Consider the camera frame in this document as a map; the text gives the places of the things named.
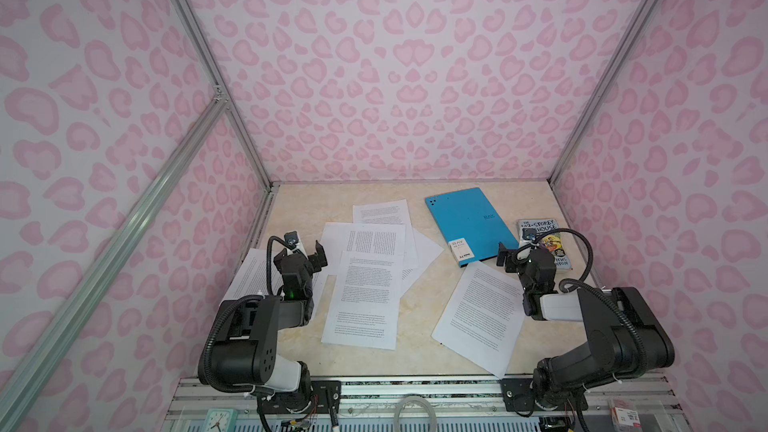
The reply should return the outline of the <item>teal folder with black inside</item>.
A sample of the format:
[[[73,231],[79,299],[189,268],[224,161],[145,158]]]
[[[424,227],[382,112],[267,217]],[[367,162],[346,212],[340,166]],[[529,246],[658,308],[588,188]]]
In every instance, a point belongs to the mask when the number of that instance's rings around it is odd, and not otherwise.
[[[479,187],[434,195],[425,204],[460,267],[495,258],[519,242]]]

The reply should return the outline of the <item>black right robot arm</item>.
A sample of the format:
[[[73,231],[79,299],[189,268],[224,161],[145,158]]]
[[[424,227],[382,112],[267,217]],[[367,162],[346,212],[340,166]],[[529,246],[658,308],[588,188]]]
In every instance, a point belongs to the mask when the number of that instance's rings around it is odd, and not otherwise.
[[[675,349],[637,288],[603,290],[587,283],[594,249],[576,230],[569,233],[585,246],[585,269],[577,278],[557,280],[555,256],[544,245],[555,233],[541,232],[516,249],[500,244],[496,263],[517,275],[527,317],[580,322],[586,341],[566,353],[541,359],[527,390],[505,392],[505,406],[523,418],[537,411],[573,412],[579,425],[585,427],[589,391],[668,368],[675,361]]]

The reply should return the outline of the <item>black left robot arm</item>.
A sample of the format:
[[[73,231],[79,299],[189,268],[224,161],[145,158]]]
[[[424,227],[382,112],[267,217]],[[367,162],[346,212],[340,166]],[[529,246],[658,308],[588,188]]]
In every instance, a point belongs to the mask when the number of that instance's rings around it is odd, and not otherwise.
[[[301,429],[320,406],[308,366],[278,353],[278,335],[309,324],[316,275],[327,266],[320,242],[309,253],[296,231],[269,237],[265,249],[246,254],[204,342],[200,382],[218,392],[255,398],[265,431],[269,413],[297,414],[282,429]]]

